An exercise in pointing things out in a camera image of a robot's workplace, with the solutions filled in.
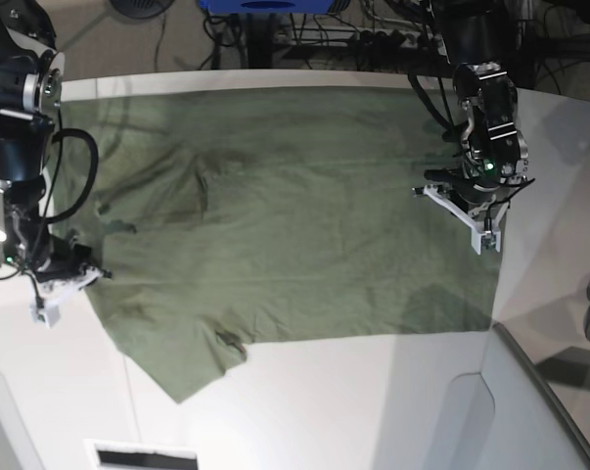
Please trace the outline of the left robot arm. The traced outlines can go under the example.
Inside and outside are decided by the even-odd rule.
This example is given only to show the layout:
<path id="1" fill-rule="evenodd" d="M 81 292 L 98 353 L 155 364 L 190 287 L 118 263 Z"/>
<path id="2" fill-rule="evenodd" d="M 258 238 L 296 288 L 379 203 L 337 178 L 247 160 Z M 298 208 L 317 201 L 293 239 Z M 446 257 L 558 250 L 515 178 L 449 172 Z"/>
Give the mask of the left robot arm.
<path id="1" fill-rule="evenodd" d="M 513 22 L 502 1 L 423 1 L 420 7 L 426 39 L 439 39 L 464 115 L 454 123 L 449 112 L 432 112 L 457 144 L 459 161 L 425 178 L 468 217 L 484 220 L 529 183 L 519 93 L 506 68 L 516 49 Z"/>

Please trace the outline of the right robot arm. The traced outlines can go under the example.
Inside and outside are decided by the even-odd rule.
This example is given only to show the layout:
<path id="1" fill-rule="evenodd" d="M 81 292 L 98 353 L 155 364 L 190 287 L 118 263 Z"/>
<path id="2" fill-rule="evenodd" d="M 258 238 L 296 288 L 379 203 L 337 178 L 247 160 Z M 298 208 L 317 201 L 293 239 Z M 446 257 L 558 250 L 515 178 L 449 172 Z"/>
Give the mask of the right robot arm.
<path id="1" fill-rule="evenodd" d="M 38 2 L 0 1 L 0 266 L 41 284 L 102 274 L 90 248 L 50 231 L 84 205 L 99 162 L 93 137 L 61 124 L 65 65 L 50 18 Z M 73 205 L 50 215 L 40 208 L 51 191 L 43 171 L 68 139 L 86 145 L 90 167 Z"/>

